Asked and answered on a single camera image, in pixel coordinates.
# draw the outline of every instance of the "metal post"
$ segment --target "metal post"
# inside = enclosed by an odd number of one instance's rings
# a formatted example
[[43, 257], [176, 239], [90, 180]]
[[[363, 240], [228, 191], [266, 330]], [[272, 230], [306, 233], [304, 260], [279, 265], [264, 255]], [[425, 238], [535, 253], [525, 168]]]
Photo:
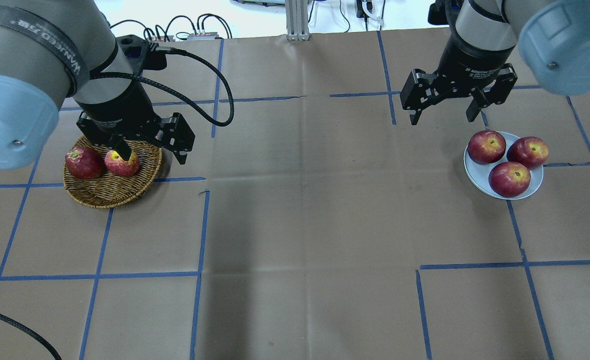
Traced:
[[286, 38], [289, 41], [310, 40], [308, 0], [286, 0]]

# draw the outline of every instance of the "table surface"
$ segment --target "table surface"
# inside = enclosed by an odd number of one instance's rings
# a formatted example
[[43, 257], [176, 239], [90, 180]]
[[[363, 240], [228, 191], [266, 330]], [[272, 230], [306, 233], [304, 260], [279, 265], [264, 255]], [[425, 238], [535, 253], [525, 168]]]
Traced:
[[[516, 51], [505, 104], [468, 123], [447, 100], [411, 126], [399, 90], [448, 34], [179, 44], [228, 78], [235, 120], [147, 88], [196, 143], [113, 210], [62, 187], [66, 101], [39, 160], [0, 171], [0, 312], [64, 359], [590, 359], [590, 93], [544, 91]], [[145, 75], [228, 116], [201, 64]], [[486, 128], [548, 142], [539, 191], [473, 186], [464, 148]], [[0, 322], [8, 358], [48, 354]]]

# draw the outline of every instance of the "apple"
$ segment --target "apple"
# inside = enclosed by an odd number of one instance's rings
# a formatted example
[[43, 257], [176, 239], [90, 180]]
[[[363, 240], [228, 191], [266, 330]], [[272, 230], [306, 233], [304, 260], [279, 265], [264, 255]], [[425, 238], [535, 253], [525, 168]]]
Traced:
[[139, 157], [134, 151], [130, 153], [130, 159], [126, 161], [117, 151], [109, 150], [103, 162], [111, 173], [119, 176], [133, 176], [139, 170]]
[[66, 168], [74, 178], [95, 179], [106, 169], [101, 155], [89, 147], [74, 147], [66, 156]]
[[497, 194], [514, 198], [523, 194], [530, 186], [530, 170], [520, 162], [502, 162], [491, 170], [488, 182]]
[[506, 139], [494, 130], [482, 130], [468, 142], [468, 155], [480, 165], [500, 161], [506, 153]]
[[510, 146], [507, 158], [533, 170], [548, 160], [548, 145], [536, 136], [522, 137]]

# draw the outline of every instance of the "brown woven basket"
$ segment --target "brown woven basket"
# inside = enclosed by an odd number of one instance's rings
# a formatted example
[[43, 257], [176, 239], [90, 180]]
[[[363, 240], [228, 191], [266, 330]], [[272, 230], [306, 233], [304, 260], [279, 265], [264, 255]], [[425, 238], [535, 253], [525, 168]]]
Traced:
[[[118, 176], [106, 170], [97, 178], [77, 179], [70, 174], [64, 163], [64, 189], [74, 201], [89, 208], [108, 209], [130, 203], [144, 194], [162, 166], [162, 150], [144, 141], [126, 143], [137, 153], [140, 162], [139, 171], [130, 177]], [[75, 146], [93, 148], [102, 157], [108, 152], [108, 148], [93, 146], [84, 136], [75, 142], [73, 147]]]

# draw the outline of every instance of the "light blue joint cover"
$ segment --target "light blue joint cover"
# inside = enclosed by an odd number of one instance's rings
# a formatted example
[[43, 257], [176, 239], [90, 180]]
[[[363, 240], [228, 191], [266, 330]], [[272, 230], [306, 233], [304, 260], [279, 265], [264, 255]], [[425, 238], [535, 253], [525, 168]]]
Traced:
[[0, 169], [34, 161], [55, 130], [55, 102], [27, 82], [0, 75]]
[[539, 84], [565, 96], [590, 91], [590, 0], [558, 0], [530, 18], [519, 52]]

